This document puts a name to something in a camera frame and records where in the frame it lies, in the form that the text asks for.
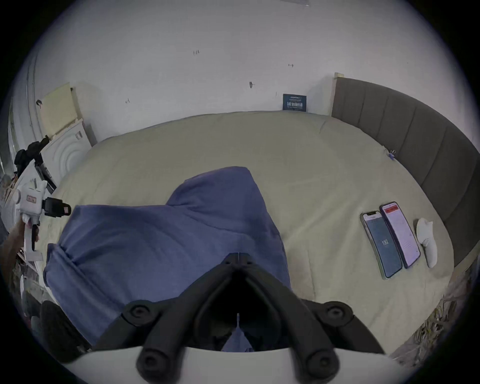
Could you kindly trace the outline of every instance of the gray upholstered headboard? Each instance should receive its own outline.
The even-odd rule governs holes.
[[[480,240],[480,154],[470,140],[420,101],[360,80],[336,80],[332,117],[396,151],[444,222],[455,265],[462,261]]]

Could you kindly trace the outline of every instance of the blue fabric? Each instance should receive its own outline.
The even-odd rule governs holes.
[[[166,205],[77,206],[48,245],[44,281],[94,345],[130,301],[177,297],[232,252],[249,253],[290,287],[280,234],[241,167],[186,180]],[[228,350],[245,350],[245,341],[229,340]]]

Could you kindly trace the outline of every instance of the small sign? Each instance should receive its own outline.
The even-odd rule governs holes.
[[[283,94],[283,110],[307,111],[307,97],[302,95]]]

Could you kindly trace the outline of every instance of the smartphone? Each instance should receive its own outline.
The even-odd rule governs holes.
[[[403,265],[410,267],[420,257],[420,249],[407,219],[396,202],[381,205],[380,211],[392,232]]]
[[[402,269],[402,261],[385,219],[379,211],[362,213],[360,220],[372,244],[383,279]]]

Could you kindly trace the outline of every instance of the beige bedsheet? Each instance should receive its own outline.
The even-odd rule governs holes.
[[[438,304],[453,271],[448,233],[420,186],[360,129],[302,112],[196,116],[110,138],[55,192],[77,204],[164,204],[185,179],[247,167],[282,236],[291,284],[301,298],[340,300],[386,353],[407,340]],[[382,280],[360,223],[362,212],[396,201],[407,220],[434,222],[438,263],[425,257]],[[46,255],[67,218],[44,217]]]

